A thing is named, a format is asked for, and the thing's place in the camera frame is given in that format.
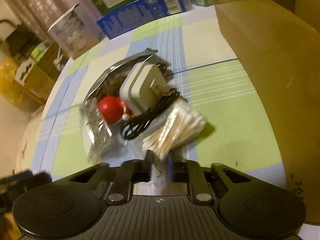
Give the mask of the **silver foil bag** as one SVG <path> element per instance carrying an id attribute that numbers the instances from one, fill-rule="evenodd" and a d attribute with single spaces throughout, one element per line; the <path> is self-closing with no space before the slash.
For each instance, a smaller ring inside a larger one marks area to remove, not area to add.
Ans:
<path id="1" fill-rule="evenodd" d="M 120 99 L 120 87 L 137 63 L 158 53 L 146 48 L 108 67 L 93 83 L 79 107 L 80 128 L 86 158 L 97 162 L 116 145 L 117 130 L 112 126 L 128 120 L 131 110 Z"/>

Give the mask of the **cotton swabs bag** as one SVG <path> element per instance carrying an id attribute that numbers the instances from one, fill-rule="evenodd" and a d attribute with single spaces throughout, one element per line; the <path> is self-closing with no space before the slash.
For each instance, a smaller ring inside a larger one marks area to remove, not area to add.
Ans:
<path id="1" fill-rule="evenodd" d="M 183 99 L 176 100 L 162 127 L 143 139 L 142 148 L 164 161 L 170 150 L 197 136 L 207 120 Z"/>

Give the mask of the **red santa toy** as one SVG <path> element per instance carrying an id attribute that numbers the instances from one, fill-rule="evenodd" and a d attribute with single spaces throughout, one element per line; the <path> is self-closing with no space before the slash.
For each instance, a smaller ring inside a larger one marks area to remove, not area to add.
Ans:
<path id="1" fill-rule="evenodd" d="M 119 120 L 128 121 L 131 109 L 119 96 L 106 96 L 98 102 L 98 109 L 108 124 L 115 124 Z"/>

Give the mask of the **white power adapter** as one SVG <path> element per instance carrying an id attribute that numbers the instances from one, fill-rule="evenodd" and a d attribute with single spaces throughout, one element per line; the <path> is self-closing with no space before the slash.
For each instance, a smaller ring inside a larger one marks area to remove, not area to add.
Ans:
<path id="1" fill-rule="evenodd" d="M 119 96 L 135 115 L 154 107 L 168 90 L 156 64 L 147 61 L 134 65 L 121 85 Z"/>

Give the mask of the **yellow plastic bag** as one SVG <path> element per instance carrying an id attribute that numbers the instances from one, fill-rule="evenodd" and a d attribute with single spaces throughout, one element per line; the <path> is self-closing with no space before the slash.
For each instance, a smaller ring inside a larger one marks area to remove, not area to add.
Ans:
<path id="1" fill-rule="evenodd" d="M 0 91 L 1 96 L 7 99 L 12 105 L 18 105 L 23 101 L 24 92 L 15 81 L 17 64 L 12 57 L 7 57 L 1 63 Z"/>

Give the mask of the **checked bed sheet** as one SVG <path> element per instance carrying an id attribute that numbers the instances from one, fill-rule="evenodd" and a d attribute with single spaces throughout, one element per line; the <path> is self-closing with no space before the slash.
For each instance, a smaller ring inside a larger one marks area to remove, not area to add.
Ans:
<path id="1" fill-rule="evenodd" d="M 97 162 L 86 158 L 79 107 L 108 67 L 146 48 L 158 53 L 156 64 L 168 90 L 159 102 L 128 121 L 114 124 L 116 145 Z M 252 81 L 222 36 L 215 7 L 168 16 L 100 42 L 70 61 L 55 83 L 27 148 L 18 157 L 19 171 L 46 172 L 57 180 L 96 165 L 121 166 L 144 159 L 143 139 L 162 127 L 170 106 L 183 99 L 207 123 L 194 138 L 170 150 L 164 161 L 153 153 L 151 178 L 162 183 L 174 155 L 201 167 L 221 163 L 278 187 L 286 187 L 279 147 Z"/>

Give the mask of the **black shopping bag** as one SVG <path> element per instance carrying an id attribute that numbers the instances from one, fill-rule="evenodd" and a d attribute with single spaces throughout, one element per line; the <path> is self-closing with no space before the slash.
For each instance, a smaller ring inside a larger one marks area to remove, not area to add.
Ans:
<path id="1" fill-rule="evenodd" d="M 8 24 L 14 29 L 5 40 L 1 39 L 1 51 L 16 62 L 27 60 L 41 40 L 24 24 L 15 25 L 9 19 L 1 19 L 1 24 Z"/>

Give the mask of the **white vase picture box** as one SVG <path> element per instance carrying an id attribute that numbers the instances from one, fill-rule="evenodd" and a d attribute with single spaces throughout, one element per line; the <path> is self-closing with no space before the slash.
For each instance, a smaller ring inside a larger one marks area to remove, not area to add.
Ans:
<path id="1" fill-rule="evenodd" d="M 60 16 L 47 33 L 72 59 L 77 59 L 103 39 L 103 32 L 87 8 L 78 3 Z"/>

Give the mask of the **blue product box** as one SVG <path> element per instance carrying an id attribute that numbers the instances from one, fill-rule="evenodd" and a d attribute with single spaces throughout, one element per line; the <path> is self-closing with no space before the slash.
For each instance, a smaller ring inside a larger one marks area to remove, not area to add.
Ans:
<path id="1" fill-rule="evenodd" d="M 136 0 L 97 20 L 103 33 L 113 39 L 152 21 L 186 12 L 183 0 Z"/>

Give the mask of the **large cardboard box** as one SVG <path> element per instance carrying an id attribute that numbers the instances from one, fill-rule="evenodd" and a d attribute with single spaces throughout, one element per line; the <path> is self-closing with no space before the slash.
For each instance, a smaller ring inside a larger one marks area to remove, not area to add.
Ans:
<path id="1" fill-rule="evenodd" d="M 253 82 L 289 189 L 319 224 L 319 0 L 214 0 L 219 27 Z"/>

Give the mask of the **pink curtain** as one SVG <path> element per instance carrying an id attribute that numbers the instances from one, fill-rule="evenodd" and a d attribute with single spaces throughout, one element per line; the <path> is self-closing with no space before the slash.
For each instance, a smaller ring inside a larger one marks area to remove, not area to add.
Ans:
<path id="1" fill-rule="evenodd" d="M 49 27 L 67 10 L 80 3 L 94 22 L 101 13 L 91 0 L 5 0 L 14 14 L 34 32 L 41 40 L 51 37 L 47 31 Z"/>

